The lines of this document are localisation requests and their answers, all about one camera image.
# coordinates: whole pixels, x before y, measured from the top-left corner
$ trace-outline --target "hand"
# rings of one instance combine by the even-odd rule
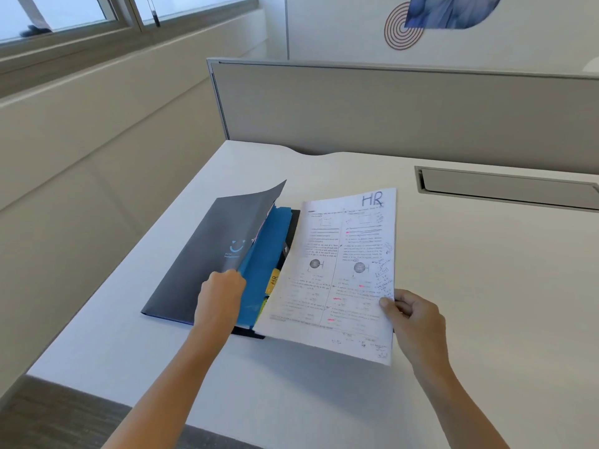
[[[245,279],[233,269],[213,272],[202,284],[190,336],[199,338],[201,347],[214,357],[235,326],[245,287]]]
[[[436,304],[407,290],[395,290],[395,301],[380,305],[393,324],[401,351],[412,363],[419,381],[453,377],[447,354],[445,317]]]

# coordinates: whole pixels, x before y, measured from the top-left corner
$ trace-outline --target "left hand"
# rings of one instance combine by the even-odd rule
[[[198,336],[214,357],[235,326],[245,287],[246,280],[233,269],[213,272],[202,284],[190,336]]]

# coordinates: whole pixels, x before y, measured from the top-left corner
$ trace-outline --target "window frame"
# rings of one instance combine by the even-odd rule
[[[232,0],[161,17],[157,27],[134,0],[109,2],[116,20],[0,44],[0,99],[258,8],[258,0]]]

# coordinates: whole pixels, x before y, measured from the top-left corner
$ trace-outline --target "paper sheet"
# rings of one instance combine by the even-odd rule
[[[254,331],[386,365],[395,189],[304,202],[292,248]]]

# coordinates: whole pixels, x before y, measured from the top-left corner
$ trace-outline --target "blue folder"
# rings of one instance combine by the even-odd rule
[[[273,207],[251,246],[239,273],[246,280],[241,296],[237,325],[251,327],[256,323],[273,269],[277,267],[291,222],[291,208]]]

